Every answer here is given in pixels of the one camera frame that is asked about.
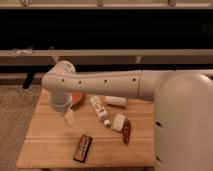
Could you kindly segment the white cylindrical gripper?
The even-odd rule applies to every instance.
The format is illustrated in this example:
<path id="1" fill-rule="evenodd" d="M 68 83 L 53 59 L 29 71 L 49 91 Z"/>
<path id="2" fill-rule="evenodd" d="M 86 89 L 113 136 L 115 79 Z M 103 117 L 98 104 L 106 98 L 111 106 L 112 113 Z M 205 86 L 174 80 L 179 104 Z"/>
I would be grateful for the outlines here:
<path id="1" fill-rule="evenodd" d="M 50 93 L 48 97 L 50 107 L 57 112 L 66 112 L 71 106 L 71 97 L 67 93 Z M 70 109 L 64 115 L 68 126 L 74 123 L 74 111 Z"/>

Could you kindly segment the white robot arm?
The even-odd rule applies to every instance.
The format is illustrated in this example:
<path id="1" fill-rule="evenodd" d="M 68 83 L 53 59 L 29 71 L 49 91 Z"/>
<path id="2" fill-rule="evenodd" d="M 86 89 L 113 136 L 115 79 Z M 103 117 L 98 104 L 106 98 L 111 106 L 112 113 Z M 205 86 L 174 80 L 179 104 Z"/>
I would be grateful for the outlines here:
<path id="1" fill-rule="evenodd" d="M 151 101 L 155 171 L 213 171 L 213 69 L 78 74 L 61 61 L 42 87 L 57 107 L 68 104 L 71 92 Z"/>

